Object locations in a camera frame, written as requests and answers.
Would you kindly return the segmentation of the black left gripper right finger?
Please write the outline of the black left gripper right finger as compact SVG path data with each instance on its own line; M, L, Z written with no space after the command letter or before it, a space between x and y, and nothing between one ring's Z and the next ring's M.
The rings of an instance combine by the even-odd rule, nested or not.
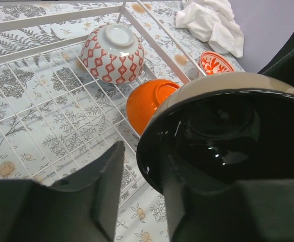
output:
M220 186L168 152L159 166L171 241L294 241L294 179Z

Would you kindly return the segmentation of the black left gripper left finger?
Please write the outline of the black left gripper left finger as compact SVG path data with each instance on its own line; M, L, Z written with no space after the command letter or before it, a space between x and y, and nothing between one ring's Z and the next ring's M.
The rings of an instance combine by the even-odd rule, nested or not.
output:
M0 179L0 241L113 241L125 147L51 186Z

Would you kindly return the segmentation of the white bowl red wreath pattern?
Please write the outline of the white bowl red wreath pattern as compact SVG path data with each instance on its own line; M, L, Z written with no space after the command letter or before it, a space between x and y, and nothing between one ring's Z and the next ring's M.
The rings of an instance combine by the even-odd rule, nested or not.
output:
M198 60L199 67L208 75L234 72L234 67L220 54L205 51Z

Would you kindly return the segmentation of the olive tan bowl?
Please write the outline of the olive tan bowl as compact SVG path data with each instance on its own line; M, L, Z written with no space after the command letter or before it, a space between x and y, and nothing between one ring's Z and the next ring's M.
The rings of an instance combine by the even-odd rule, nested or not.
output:
M184 84L160 104L137 147L138 168L158 192L165 155L198 169L217 188L294 179L294 87L248 72Z

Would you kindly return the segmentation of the white red diamond pattern bowl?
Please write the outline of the white red diamond pattern bowl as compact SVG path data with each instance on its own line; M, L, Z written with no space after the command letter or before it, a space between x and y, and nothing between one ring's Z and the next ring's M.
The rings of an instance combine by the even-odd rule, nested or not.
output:
M102 25L87 37L81 61L91 75L107 83L126 84L143 72L144 47L126 25Z

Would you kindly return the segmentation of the crumpled white cloth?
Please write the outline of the crumpled white cloth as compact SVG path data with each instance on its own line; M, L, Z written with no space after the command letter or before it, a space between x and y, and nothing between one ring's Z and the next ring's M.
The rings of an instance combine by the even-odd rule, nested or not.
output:
M175 17L176 28L188 29L216 53L243 57L244 34L234 20L229 1L182 1L182 6Z

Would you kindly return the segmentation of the orange plastic bowl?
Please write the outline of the orange plastic bowl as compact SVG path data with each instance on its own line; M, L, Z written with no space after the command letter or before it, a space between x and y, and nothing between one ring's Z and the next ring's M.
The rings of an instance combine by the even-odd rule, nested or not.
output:
M167 79L154 79L134 89L126 104L129 123L138 135L142 135L152 115L164 100L180 85Z

